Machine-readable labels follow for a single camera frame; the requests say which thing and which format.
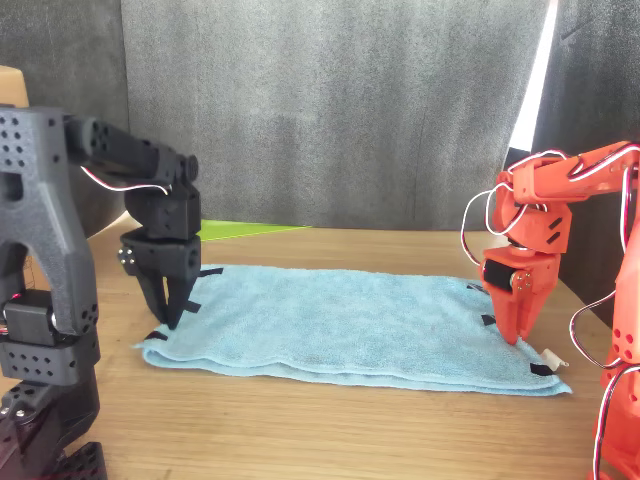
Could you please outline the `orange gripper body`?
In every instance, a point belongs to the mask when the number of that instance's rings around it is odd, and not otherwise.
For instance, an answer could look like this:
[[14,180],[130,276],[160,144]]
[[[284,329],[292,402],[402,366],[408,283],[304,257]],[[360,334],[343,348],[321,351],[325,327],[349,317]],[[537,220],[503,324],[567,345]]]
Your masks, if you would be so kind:
[[539,293],[557,283],[561,256],[520,247],[484,251],[480,272],[485,288],[508,294]]

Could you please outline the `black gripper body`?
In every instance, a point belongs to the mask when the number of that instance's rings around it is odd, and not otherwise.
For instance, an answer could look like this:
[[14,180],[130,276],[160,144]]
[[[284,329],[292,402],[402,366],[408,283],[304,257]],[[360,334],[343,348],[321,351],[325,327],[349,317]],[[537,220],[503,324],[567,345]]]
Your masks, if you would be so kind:
[[168,277],[197,276],[201,268],[201,239],[150,238],[141,229],[132,232],[134,266]]

